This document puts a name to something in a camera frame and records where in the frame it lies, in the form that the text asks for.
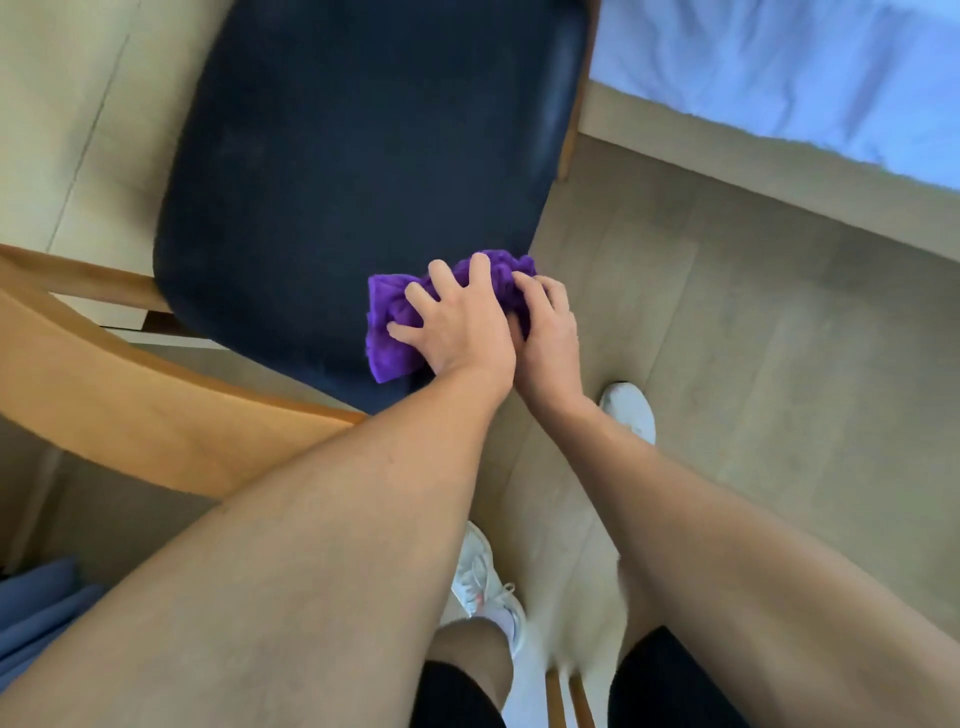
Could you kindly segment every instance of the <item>white sock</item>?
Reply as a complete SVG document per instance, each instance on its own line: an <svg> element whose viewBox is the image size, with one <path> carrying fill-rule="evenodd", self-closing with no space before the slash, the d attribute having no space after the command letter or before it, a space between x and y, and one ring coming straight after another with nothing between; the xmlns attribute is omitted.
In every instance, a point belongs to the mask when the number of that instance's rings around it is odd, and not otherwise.
<svg viewBox="0 0 960 728"><path fill-rule="evenodd" d="M475 619L478 617L489 619L507 636L507 644L512 645L514 643L516 622L514 622L514 615L506 607L501 607L498 604L484 604L474 613L473 617Z"/></svg>

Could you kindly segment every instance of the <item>black shorts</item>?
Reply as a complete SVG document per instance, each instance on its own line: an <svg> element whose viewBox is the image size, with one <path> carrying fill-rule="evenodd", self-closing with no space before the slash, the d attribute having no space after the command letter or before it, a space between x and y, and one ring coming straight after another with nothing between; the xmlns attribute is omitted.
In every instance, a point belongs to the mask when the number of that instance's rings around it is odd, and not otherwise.
<svg viewBox="0 0 960 728"><path fill-rule="evenodd" d="M641 640L610 686L610 728L748 728L747 721L665 628ZM453 665L423 666L411 728L504 728L487 695Z"/></svg>

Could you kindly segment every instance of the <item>purple microfiber towel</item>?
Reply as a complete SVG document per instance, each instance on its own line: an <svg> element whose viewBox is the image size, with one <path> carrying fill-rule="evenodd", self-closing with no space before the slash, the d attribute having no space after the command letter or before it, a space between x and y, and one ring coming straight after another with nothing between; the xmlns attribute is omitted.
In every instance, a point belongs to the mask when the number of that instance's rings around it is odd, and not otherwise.
<svg viewBox="0 0 960 728"><path fill-rule="evenodd" d="M490 258L490 272L493 281L493 293L500 301L505 313L515 311L520 319L524 334L530 329L530 311L523 300L523 294L514 285L511 273L520 271L528 276L535 276L537 269L534 259L524 255L520 259L514 258L507 251L483 251ZM470 261L461 260L453 266L453 277L460 285L466 286L469 282ZM377 383L396 379L398 376L409 375L422 367L426 362L416 349L409 344L401 344L389 333L387 324L396 321L408 327L423 326L423 319L411 306L403 291L414 282L419 281L426 291L438 299L437 289L433 287L429 276L417 278L402 274L370 276L370 313L367 314L367 359L370 361L370 371Z"/></svg>

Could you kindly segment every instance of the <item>chair seat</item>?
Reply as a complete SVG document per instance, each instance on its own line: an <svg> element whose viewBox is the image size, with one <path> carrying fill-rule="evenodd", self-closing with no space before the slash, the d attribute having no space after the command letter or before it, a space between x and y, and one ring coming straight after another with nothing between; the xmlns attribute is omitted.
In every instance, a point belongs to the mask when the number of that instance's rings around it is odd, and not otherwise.
<svg viewBox="0 0 960 728"><path fill-rule="evenodd" d="M157 284L189 327L367 412L367 278L527 252L587 14L575 0L238 0L184 126Z"/></svg>

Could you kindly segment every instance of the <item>white shoe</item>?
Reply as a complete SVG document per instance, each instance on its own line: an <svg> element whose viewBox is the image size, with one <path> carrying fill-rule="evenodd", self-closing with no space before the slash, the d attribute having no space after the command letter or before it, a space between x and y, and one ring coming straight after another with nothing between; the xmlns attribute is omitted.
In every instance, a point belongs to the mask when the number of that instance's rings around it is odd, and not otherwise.
<svg viewBox="0 0 960 728"><path fill-rule="evenodd" d="M514 621L510 654L516 656L526 637L527 615L514 595L514 585L504 585L493 568L493 550L487 537L470 521L467 521L467 533L450 588L468 617L476 615L481 608L489 611L500 607L510 614Z"/></svg>
<svg viewBox="0 0 960 728"><path fill-rule="evenodd" d="M635 384L629 381L611 384L600 397L600 409L651 445L657 442L654 411Z"/></svg>

